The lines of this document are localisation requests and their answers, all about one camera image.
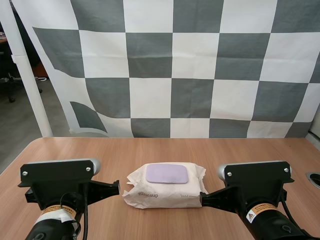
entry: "white plastic wrapper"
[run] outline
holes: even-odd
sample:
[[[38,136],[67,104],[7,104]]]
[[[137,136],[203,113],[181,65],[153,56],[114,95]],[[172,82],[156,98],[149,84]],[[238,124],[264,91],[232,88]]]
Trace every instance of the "white plastic wrapper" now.
[[[185,184],[151,183],[146,180],[149,164],[175,164],[185,166],[189,181]],[[190,162],[148,163],[131,173],[128,184],[134,185],[124,191],[124,201],[135,208],[200,208],[200,192],[208,193],[203,178],[206,169]]]

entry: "black metal bracket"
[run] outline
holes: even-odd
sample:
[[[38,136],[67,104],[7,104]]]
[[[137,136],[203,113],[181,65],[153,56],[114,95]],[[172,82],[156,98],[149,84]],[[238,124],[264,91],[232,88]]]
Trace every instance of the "black metal bracket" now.
[[[227,165],[223,176],[226,187],[210,194],[201,192],[200,202],[203,207],[237,213],[241,219],[257,204],[277,207],[281,196],[287,200],[283,185],[294,182],[289,169],[285,161]]]
[[[112,184],[91,180],[88,187],[88,205],[119,194],[119,180]]]
[[[20,169],[21,183],[18,186],[30,187],[25,193],[26,201],[38,203],[41,210],[60,204],[66,193],[76,193],[82,200],[87,197],[88,205],[120,194],[118,180],[111,184],[91,180],[93,169],[94,164],[89,159],[24,164]],[[63,204],[67,203],[77,208],[80,204],[66,195]]]

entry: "fabric backdrop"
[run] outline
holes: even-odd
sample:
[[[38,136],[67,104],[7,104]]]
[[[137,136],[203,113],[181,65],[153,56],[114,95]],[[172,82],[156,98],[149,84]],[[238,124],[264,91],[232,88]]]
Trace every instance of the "fabric backdrop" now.
[[[72,132],[304,137],[320,0],[12,0]]]

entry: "black cable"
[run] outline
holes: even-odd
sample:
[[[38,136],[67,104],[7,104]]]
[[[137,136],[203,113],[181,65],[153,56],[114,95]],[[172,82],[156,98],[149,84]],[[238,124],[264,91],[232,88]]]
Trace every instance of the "black cable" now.
[[[285,211],[285,214],[286,216],[288,217],[288,219],[298,228],[301,230],[301,232],[303,232],[304,235],[306,235],[308,238],[312,238],[312,239],[318,239],[320,240],[320,238],[318,237],[314,237],[314,236],[311,236],[306,230],[304,229],[301,229],[301,227],[299,227],[299,225],[296,223],[296,221],[294,220],[294,218],[292,217],[290,211],[289,211],[289,208],[286,204],[286,201],[285,201],[285,198],[284,198],[284,195],[281,194],[281,203],[282,203],[282,206],[284,208],[284,211]]]
[[[84,230],[83,230],[83,240],[87,240],[88,237],[88,199],[87,196],[84,197]]]
[[[308,133],[310,133],[315,139],[317,139],[320,142],[320,137],[317,134],[315,134],[314,132],[312,132],[310,130],[308,130]]]
[[[74,201],[78,200],[78,201],[82,201],[83,200],[83,197],[77,193],[77,192],[66,192],[65,194],[63,194],[60,198],[60,208],[63,209],[63,205],[62,205],[62,200],[65,196],[70,196],[71,198],[74,199]],[[80,234],[81,232],[81,224],[80,222],[78,222],[77,220],[73,220],[72,223],[77,223],[77,228],[76,230],[74,231],[74,235],[73,235],[73,238],[74,239],[77,239],[78,235]]]

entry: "yellow warning sticker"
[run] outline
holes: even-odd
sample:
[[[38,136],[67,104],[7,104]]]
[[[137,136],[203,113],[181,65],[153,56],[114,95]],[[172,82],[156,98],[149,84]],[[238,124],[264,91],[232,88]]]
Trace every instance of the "yellow warning sticker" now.
[[[267,211],[267,210],[277,210],[277,208],[270,203],[258,204],[256,206],[254,206],[253,208],[251,208],[251,210],[246,215],[246,219],[248,219],[249,223],[252,224],[252,222],[254,221],[254,219],[256,218],[256,216],[258,214],[260,214],[264,211]]]
[[[77,212],[75,210],[73,210],[71,207],[62,205],[62,208],[64,210],[66,210],[73,218],[76,217]],[[50,213],[50,212],[53,212],[53,211],[56,211],[59,209],[61,209],[60,205],[52,205],[52,206],[49,206],[46,209],[44,209],[41,215],[46,214],[46,213]]]

